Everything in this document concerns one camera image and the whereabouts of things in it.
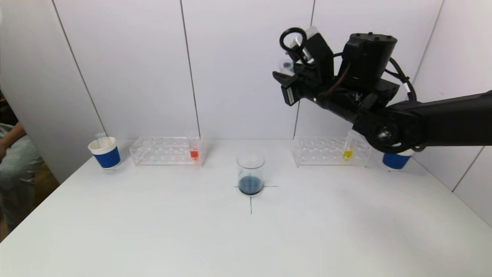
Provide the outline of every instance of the panel seam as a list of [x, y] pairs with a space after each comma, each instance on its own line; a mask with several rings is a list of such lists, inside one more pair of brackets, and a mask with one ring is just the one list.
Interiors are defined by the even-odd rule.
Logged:
[[193, 83], [193, 73], [191, 71], [191, 59], [189, 57], [189, 47], [188, 47], [188, 35], [186, 34], [186, 25], [185, 25], [185, 11], [183, 10], [183, 0], [180, 0], [181, 6], [181, 18], [183, 19], [183, 30], [184, 30], [184, 41], [186, 43], [186, 53], [188, 55], [188, 66], [189, 66], [189, 76], [191, 78], [191, 89], [193, 91], [193, 102], [195, 103], [195, 114], [196, 114], [196, 125], [198, 126], [198, 136], [201, 137], [200, 132], [200, 121], [198, 120], [198, 108], [196, 107], [196, 97], [195, 97], [195, 85]]
[[65, 36], [66, 43], [68, 44], [68, 48], [70, 49], [70, 53], [72, 54], [72, 58], [73, 58], [73, 61], [75, 62], [75, 66], [77, 67], [77, 70], [79, 71], [79, 74], [80, 74], [80, 77], [81, 77], [82, 82], [84, 84], [84, 87], [86, 88], [87, 95], [89, 96], [89, 99], [91, 100], [92, 106], [94, 107], [94, 111], [97, 115], [97, 118], [99, 119], [99, 122], [101, 123], [102, 129], [107, 135], [108, 133], [106, 132], [106, 128], [104, 127], [104, 124], [102, 123], [101, 116], [99, 115], [97, 108], [95, 107], [94, 100], [92, 99], [92, 95], [89, 92], [89, 88], [87, 87], [86, 80], [84, 79], [84, 76], [82, 75], [82, 72], [80, 71], [79, 63], [77, 62], [77, 59], [75, 58], [72, 46], [70, 45], [70, 41], [68, 40], [68, 37], [66, 35], [65, 28], [63, 27], [63, 23], [61, 21], [62, 19], [60, 18], [57, 6], [55, 4], [55, 0], [51, 0], [51, 3], [53, 4], [53, 7], [55, 8], [55, 13], [57, 14], [58, 22], [60, 23], [60, 26], [61, 26], [61, 31], [63, 32], [63, 35]]
[[437, 16], [436, 16], [435, 21], [434, 21], [434, 26], [432, 27], [432, 30], [430, 31], [429, 39], [427, 40], [427, 44], [424, 47], [424, 52], [422, 53], [422, 57], [421, 57], [420, 62], [417, 66], [417, 71], [415, 72], [412, 83], [417, 82], [417, 77], [419, 76], [420, 67], [422, 66], [422, 63], [423, 63], [424, 58], [425, 58], [426, 53], [427, 53], [427, 49], [429, 48], [429, 45], [431, 43], [430, 41], [432, 40], [432, 35], [434, 34], [435, 27], [437, 26], [437, 22], [439, 21], [439, 16], [441, 15], [441, 11], [442, 11], [443, 6], [444, 6], [444, 0], [441, 2], [441, 6], [439, 7], [439, 11], [437, 12]]
[[[309, 23], [309, 26], [312, 26], [312, 19], [314, 16], [314, 6], [316, 5], [316, 0], [312, 1], [312, 11], [311, 11], [311, 22]], [[297, 131], [297, 121], [299, 120], [299, 109], [301, 109], [301, 101], [297, 103], [297, 113], [296, 113], [296, 124], [294, 125], [294, 135], [292, 136], [292, 139], [296, 137], [296, 131]]]
[[458, 187], [458, 185], [461, 183], [461, 181], [463, 181], [463, 178], [465, 177], [465, 175], [468, 173], [468, 171], [470, 170], [470, 168], [473, 166], [473, 164], [475, 163], [475, 161], [478, 159], [478, 156], [480, 156], [480, 154], [482, 153], [482, 151], [485, 149], [485, 146], [482, 146], [482, 149], [480, 149], [480, 151], [478, 151], [478, 154], [477, 156], [475, 157], [475, 159], [473, 159], [473, 162], [471, 162], [470, 166], [466, 169], [466, 171], [464, 172], [463, 176], [461, 176], [460, 180], [458, 181], [458, 183], [456, 184], [456, 186], [453, 188], [453, 190], [451, 190], [452, 192], [455, 191], [455, 189]]

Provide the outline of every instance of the glass beaker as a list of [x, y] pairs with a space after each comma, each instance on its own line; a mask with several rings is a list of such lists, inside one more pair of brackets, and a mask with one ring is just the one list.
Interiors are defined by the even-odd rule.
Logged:
[[237, 158], [238, 188], [247, 195], [260, 192], [263, 188], [263, 165], [265, 158], [255, 152], [244, 152]]

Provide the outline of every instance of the blue and white cup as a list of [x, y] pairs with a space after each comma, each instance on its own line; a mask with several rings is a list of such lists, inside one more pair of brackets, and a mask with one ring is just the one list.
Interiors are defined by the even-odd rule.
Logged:
[[406, 162], [408, 162], [414, 153], [415, 151], [412, 149], [408, 149], [398, 154], [384, 153], [383, 164], [389, 170], [398, 171], [406, 165]]
[[92, 152], [102, 169], [113, 169], [120, 164], [120, 153], [116, 146], [116, 138], [98, 138], [89, 144]]

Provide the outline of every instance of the knee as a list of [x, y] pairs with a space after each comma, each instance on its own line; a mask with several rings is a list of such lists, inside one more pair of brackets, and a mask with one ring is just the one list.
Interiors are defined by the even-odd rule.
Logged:
[[21, 177], [19, 170], [4, 164], [0, 164], [0, 188], [11, 189], [15, 180]]

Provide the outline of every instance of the person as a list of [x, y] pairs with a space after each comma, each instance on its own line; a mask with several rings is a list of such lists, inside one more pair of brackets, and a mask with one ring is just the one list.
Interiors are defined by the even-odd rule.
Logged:
[[8, 104], [4, 104], [5, 98], [1, 102], [0, 207], [10, 233], [32, 210], [34, 174], [43, 160]]

